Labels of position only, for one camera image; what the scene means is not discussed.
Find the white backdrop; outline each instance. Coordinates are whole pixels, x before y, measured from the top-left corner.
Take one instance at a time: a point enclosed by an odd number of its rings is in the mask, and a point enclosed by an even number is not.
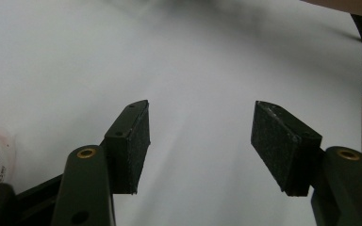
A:
[[[347,13],[294,0],[0,1],[0,126],[22,192],[150,102],[139,194],[119,226],[315,225],[250,144],[255,100],[286,108],[323,149],[361,146],[361,43]]]

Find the black plastic mount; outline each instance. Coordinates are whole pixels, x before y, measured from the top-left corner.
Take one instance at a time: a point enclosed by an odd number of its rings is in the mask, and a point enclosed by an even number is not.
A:
[[[362,226],[362,153],[321,136],[279,105],[256,102],[251,141],[281,190],[311,200],[319,226]]]
[[[0,184],[0,226],[115,225],[112,194],[137,193],[150,145],[149,103],[128,105],[97,145],[74,150],[63,175],[14,195]]]
[[[252,145],[287,195],[307,196],[321,139],[281,106],[255,103]]]

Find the brass screw insert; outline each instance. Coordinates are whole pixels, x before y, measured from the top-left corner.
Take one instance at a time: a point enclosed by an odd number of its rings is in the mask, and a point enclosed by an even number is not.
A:
[[[83,149],[77,153],[79,158],[89,158],[96,154],[96,150],[94,149]]]
[[[360,156],[357,153],[354,153],[349,150],[339,150],[339,151],[337,151],[337,154],[339,154],[339,156],[341,156],[343,158],[346,158],[346,159],[352,160],[352,161],[357,161],[360,159]]]

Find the white table surface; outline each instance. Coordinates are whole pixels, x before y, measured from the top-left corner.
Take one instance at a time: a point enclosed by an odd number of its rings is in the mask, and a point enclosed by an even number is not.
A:
[[[0,126],[22,192],[150,102],[138,195],[119,226],[315,225],[250,144],[255,100],[361,146],[361,43],[347,13],[297,0],[0,1]]]

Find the screw hole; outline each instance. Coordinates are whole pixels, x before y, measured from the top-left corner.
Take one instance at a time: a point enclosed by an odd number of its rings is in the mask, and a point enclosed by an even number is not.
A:
[[[79,158],[89,158],[96,154],[96,150],[94,149],[83,149],[77,153]]]
[[[82,224],[88,220],[90,214],[87,211],[80,211],[73,215],[72,224]]]
[[[349,159],[349,160],[353,160],[353,161],[357,161],[360,159],[360,156],[357,153],[353,153],[351,151],[347,151],[347,150],[340,150],[337,152],[337,154],[339,154],[339,156]]]

